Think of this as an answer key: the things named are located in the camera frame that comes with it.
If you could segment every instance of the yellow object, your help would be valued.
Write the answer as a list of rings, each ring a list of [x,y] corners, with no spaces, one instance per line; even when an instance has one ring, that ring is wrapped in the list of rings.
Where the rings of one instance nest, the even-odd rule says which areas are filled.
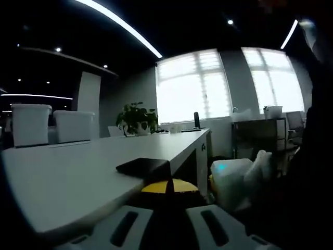
[[[178,180],[178,179],[172,179],[172,181],[173,181],[173,186],[174,186],[175,192],[198,191],[198,188],[189,182]],[[141,190],[141,192],[164,194],[165,190],[167,189],[167,187],[166,187],[167,183],[168,183],[168,181],[161,181],[161,182],[153,183],[151,185],[144,187]]]
[[[217,193],[217,188],[216,188],[216,186],[215,186],[215,182],[214,182],[214,179],[213,179],[213,175],[212,175],[212,174],[209,176],[209,181],[210,181],[210,187],[212,188],[212,190],[213,190],[214,192]]]

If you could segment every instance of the black ceiling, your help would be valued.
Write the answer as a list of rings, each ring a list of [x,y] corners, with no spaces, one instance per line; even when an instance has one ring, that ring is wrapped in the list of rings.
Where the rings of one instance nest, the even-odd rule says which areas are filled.
[[[257,0],[96,2],[136,29],[163,58],[207,48],[279,49],[295,19],[286,10],[268,15]],[[2,7],[2,16],[5,63],[0,88],[10,93],[72,97],[82,70],[87,68],[58,56],[23,51],[22,47],[50,51],[61,47],[64,54],[98,66],[107,64],[119,76],[151,67],[158,60],[118,24],[75,0],[9,1]],[[227,24],[228,19],[233,19],[233,26]],[[300,43],[305,45],[297,28],[286,49],[302,54]]]

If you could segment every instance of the window blind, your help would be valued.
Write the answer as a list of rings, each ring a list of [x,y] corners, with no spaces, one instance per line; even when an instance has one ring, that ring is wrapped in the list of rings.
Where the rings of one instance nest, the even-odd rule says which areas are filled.
[[[304,111],[296,73],[284,52],[242,48],[250,67],[260,113],[265,106],[282,106],[283,112]]]
[[[215,49],[160,61],[157,65],[159,123],[230,115],[229,90],[220,56]]]

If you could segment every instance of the black notebook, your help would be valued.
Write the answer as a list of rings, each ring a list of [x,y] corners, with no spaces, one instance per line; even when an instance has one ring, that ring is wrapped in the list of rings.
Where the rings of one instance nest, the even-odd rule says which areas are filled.
[[[138,177],[146,184],[168,180],[171,178],[170,162],[148,158],[138,158],[116,167],[119,173]]]

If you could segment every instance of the white wall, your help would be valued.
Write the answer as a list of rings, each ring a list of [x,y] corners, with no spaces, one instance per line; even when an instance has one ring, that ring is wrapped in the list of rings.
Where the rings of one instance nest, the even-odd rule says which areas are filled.
[[[99,91],[100,76],[82,72],[78,94],[78,111],[95,113],[93,138],[99,138]]]
[[[228,79],[230,95],[233,106],[239,111],[248,108],[255,116],[260,116],[257,94],[250,69],[241,50],[220,52],[221,59]],[[305,109],[311,106],[311,80],[306,69],[301,63],[292,60],[298,76],[304,98]],[[100,135],[109,136],[107,126],[114,126],[116,116],[123,105],[131,102],[144,102],[146,108],[157,108],[156,102],[156,76],[155,69],[148,69],[140,74],[127,79],[109,83],[109,86],[101,87],[100,98]],[[217,118],[201,122],[202,127],[212,131],[213,156],[222,155],[232,157],[231,118]],[[193,128],[194,122],[184,123],[185,128]]]

